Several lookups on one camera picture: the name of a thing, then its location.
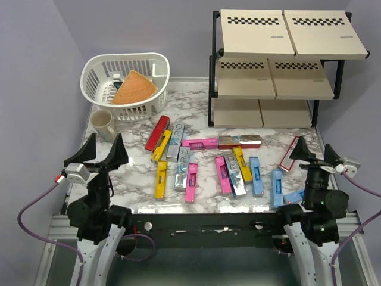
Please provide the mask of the pink toothpaste box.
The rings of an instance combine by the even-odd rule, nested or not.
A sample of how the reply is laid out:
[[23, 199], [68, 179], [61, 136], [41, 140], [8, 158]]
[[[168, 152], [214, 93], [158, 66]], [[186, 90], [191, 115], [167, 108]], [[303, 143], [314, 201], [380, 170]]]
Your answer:
[[230, 195], [232, 193], [232, 188], [230, 186], [229, 176], [224, 157], [218, 156], [214, 159], [214, 161], [218, 174], [218, 181], [220, 183], [221, 193], [222, 195]]
[[194, 203], [195, 201], [197, 173], [198, 165], [196, 163], [190, 163], [186, 181], [185, 203]]

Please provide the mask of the pink toothpaste box horizontal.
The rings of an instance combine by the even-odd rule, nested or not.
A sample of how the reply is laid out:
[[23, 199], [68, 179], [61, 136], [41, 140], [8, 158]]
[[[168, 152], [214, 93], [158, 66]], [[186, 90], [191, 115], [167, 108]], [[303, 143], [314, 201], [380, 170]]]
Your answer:
[[190, 147], [192, 150], [216, 149], [218, 148], [218, 139], [217, 138], [183, 139], [182, 146]]

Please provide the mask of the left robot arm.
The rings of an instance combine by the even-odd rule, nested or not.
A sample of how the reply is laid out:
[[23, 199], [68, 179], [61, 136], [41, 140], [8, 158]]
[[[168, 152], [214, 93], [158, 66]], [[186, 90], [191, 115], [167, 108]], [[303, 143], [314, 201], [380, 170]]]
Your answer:
[[105, 285], [112, 259], [123, 235], [132, 228], [131, 210], [110, 204], [114, 194], [109, 172], [128, 162], [121, 134], [107, 157], [95, 162], [96, 135], [64, 161], [63, 175], [73, 184], [86, 185], [87, 194], [67, 207], [70, 226], [77, 228], [76, 265], [72, 285]]

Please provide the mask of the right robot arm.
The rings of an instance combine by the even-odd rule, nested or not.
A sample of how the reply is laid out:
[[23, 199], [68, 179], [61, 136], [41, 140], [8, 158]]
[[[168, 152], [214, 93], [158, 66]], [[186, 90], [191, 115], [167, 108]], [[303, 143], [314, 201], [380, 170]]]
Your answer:
[[346, 217], [349, 197], [338, 189], [329, 189], [329, 177], [341, 163], [330, 145], [323, 159], [317, 159], [303, 137], [291, 152], [292, 160], [300, 160], [307, 170], [301, 204], [288, 204], [277, 209], [275, 229], [287, 234], [291, 242], [302, 285], [342, 285], [338, 262], [339, 248], [336, 221]]

